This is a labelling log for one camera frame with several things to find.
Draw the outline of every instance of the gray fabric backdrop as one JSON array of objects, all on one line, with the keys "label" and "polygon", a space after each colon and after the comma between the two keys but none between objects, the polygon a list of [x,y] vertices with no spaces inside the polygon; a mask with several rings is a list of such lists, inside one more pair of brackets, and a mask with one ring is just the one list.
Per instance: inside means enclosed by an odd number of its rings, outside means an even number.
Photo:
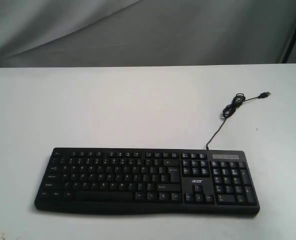
[{"label": "gray fabric backdrop", "polygon": [[0,0],[0,67],[267,64],[296,0]]}]

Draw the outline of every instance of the spacebar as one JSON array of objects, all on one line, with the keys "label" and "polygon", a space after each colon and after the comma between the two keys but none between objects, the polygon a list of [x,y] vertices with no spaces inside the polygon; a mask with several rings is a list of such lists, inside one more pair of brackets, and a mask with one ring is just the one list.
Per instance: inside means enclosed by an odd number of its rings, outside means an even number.
[{"label": "spacebar", "polygon": [[133,194],[131,192],[76,191],[75,199],[94,202],[130,202],[133,200]]}]

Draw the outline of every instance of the white tabletop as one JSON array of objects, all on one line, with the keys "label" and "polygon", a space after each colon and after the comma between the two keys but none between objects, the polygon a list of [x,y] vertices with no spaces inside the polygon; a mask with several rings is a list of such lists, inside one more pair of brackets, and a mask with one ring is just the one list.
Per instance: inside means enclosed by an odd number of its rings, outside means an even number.
[{"label": "white tabletop", "polygon": [[[236,93],[247,98],[210,149],[243,150],[254,218],[37,211],[54,147],[204,149]],[[0,238],[296,239],[296,64],[0,68]]]}]

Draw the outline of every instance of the computer keyboard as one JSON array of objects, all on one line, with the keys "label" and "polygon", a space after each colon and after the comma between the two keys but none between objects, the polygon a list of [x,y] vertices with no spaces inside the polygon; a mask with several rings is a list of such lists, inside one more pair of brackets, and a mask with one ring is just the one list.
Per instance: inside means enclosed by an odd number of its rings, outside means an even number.
[{"label": "computer keyboard", "polygon": [[54,148],[34,204],[81,214],[255,215],[243,151]]}]

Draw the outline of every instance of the black keyboard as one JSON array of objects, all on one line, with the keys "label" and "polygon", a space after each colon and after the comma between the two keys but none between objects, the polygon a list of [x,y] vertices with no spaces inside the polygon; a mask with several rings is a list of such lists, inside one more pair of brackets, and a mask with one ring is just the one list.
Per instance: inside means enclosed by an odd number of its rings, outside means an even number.
[{"label": "black keyboard", "polygon": [[34,204],[83,214],[255,215],[243,151],[55,148]]}]

